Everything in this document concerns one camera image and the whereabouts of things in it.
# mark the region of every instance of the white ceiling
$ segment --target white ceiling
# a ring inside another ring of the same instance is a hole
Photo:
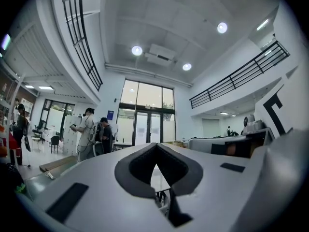
[[[246,30],[256,27],[273,10],[272,6],[269,6],[269,11],[267,6],[259,6],[266,1],[102,1],[100,13],[104,15],[104,27],[108,29],[102,37],[103,45],[108,48],[105,58],[108,64],[134,67],[193,82],[225,50],[240,40]],[[248,14],[254,14],[257,20],[251,20]],[[220,22],[228,24],[227,33],[217,32]],[[135,45],[140,45],[144,52],[149,53],[152,44],[176,52],[168,67],[149,63],[145,56],[137,58],[131,53]],[[182,70],[185,63],[193,66],[188,72]]]
[[[263,87],[262,89],[257,90],[251,95],[245,96],[237,101],[233,101],[225,106],[210,110],[206,113],[202,113],[201,115],[207,118],[210,116],[211,118],[227,118],[231,117],[231,115],[240,115],[243,113],[247,113],[255,110],[255,104],[262,99],[273,87],[279,82],[279,79],[272,82],[271,84]]]

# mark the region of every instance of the window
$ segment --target window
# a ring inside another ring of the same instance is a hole
[[[149,84],[140,83],[137,96],[137,105],[162,107],[162,88]]]
[[[117,125],[118,135],[117,139],[122,143],[132,142],[132,131],[134,122],[134,110],[131,109],[119,109]]]
[[[174,109],[174,94],[172,89],[163,88],[163,108]]]
[[[118,142],[141,145],[175,141],[174,91],[126,80],[117,124]]]
[[[139,83],[126,80],[120,102],[135,105],[138,88]]]
[[[175,115],[163,114],[163,142],[176,140]]]

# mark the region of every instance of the white panel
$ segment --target white panel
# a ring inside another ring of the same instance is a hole
[[[202,119],[204,137],[220,136],[220,126],[218,119]]]

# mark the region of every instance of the tiled floor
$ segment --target tiled floor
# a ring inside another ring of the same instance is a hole
[[[66,155],[62,154],[62,143],[59,142],[60,146],[58,147],[58,154],[57,154],[57,147],[53,147],[53,152],[48,151],[48,142],[37,142],[31,139],[31,135],[28,135],[29,144],[31,148],[31,152],[27,151],[25,147],[24,141],[22,141],[22,151],[23,151],[23,166],[18,166],[19,172],[23,179],[29,179],[31,177],[37,176],[41,174],[42,171],[39,169],[39,166],[42,164],[46,164],[55,160],[62,159],[66,157]]]

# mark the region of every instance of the black metal railing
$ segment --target black metal railing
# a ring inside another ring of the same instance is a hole
[[[73,46],[91,82],[99,91],[103,82],[93,61],[87,40],[83,0],[62,0],[62,2]]]
[[[283,61],[290,54],[276,41],[263,52],[250,60],[210,88],[190,99],[192,109],[210,102],[228,92],[246,84],[252,79],[264,74],[267,70]]]

